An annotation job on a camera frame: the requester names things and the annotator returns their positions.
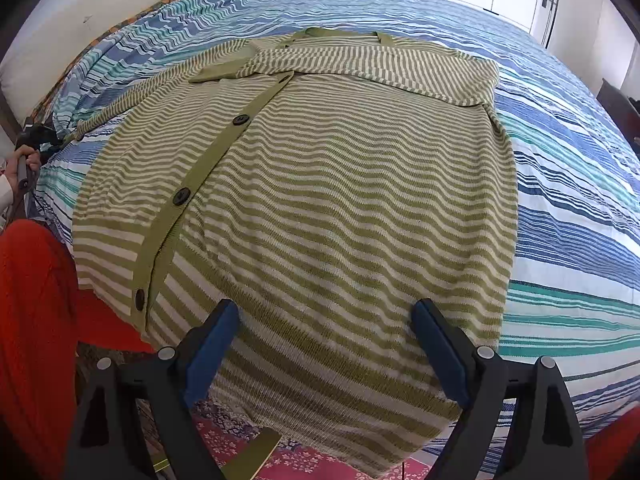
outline white wall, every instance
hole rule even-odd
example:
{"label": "white wall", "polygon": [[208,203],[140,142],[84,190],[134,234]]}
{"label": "white wall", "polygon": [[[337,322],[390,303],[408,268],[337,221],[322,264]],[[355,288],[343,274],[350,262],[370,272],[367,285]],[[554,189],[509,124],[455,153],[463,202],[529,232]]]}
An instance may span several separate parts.
{"label": "white wall", "polygon": [[584,81],[597,95],[602,79],[620,88],[633,56],[636,37],[610,0],[602,0],[598,33],[589,60],[589,75]]}
{"label": "white wall", "polygon": [[610,0],[559,0],[548,49],[598,94],[603,78],[620,88],[635,42]]}
{"label": "white wall", "polygon": [[640,100],[640,44],[637,41],[621,90],[623,94]]}
{"label": "white wall", "polygon": [[19,123],[96,37],[159,0],[41,0],[0,63],[2,91]]}

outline black handle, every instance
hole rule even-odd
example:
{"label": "black handle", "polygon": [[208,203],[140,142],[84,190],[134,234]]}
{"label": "black handle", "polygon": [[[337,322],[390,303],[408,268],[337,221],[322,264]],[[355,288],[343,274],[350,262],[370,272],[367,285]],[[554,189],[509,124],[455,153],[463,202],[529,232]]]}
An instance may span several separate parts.
{"label": "black handle", "polygon": [[471,382],[476,376],[476,348],[458,327],[451,326],[433,301],[418,301],[411,311],[411,328],[427,355],[448,399],[466,410],[471,405]]}
{"label": "black handle", "polygon": [[509,380],[507,362],[498,354],[480,360],[484,372],[473,405],[462,412],[426,480],[475,480],[478,476]]}
{"label": "black handle", "polygon": [[589,477],[582,431],[558,366],[539,358],[530,387],[518,396],[494,478],[554,480]]}
{"label": "black handle", "polygon": [[69,438],[65,480],[155,480],[135,397],[111,360],[94,371]]}
{"label": "black handle", "polygon": [[170,368],[177,359],[178,354],[166,361],[156,356],[146,363],[144,371],[146,393],[164,452],[177,478],[225,480],[172,381]]}
{"label": "black handle", "polygon": [[23,155],[18,159],[18,189],[20,191],[24,191],[29,187],[27,169],[27,159]]}

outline striped cardigan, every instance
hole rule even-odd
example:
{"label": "striped cardigan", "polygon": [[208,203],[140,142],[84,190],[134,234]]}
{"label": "striped cardigan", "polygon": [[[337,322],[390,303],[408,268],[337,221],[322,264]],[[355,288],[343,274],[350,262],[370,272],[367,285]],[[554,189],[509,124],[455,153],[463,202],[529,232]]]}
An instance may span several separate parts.
{"label": "striped cardigan", "polygon": [[517,206],[497,82],[493,61],[386,34],[199,53],[78,126],[132,108],[78,195],[79,283],[158,347],[233,299],[213,396],[378,476],[459,413],[415,301],[497,345]]}

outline floral rug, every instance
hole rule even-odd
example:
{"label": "floral rug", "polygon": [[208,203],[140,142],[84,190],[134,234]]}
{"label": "floral rug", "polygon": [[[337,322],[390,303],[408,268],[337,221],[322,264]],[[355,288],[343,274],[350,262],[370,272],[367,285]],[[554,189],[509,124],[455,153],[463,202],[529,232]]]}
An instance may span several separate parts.
{"label": "floral rug", "polygon": [[[198,402],[193,420],[211,454],[222,466],[241,452],[260,429],[242,417],[219,407],[211,400]],[[407,459],[388,471],[380,480],[423,480],[428,465]],[[370,480],[370,477],[312,447],[283,438],[255,480]]]}

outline striped bedspread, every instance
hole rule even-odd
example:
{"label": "striped bedspread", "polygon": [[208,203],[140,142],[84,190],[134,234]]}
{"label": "striped bedspread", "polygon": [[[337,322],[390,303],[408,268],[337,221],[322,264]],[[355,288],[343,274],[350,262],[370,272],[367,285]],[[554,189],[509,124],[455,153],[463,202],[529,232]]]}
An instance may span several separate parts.
{"label": "striped bedspread", "polygon": [[[327,27],[436,41],[500,67],[495,108],[518,178],[518,243],[499,352],[553,356],[585,436],[640,400],[640,165],[580,80],[526,33],[444,0],[177,0],[104,39],[69,73],[54,102],[59,131],[130,85],[232,38]],[[124,115],[43,168],[35,198],[71,247],[82,180]],[[508,402],[484,464],[504,446]],[[437,454],[446,435],[430,441]]]}

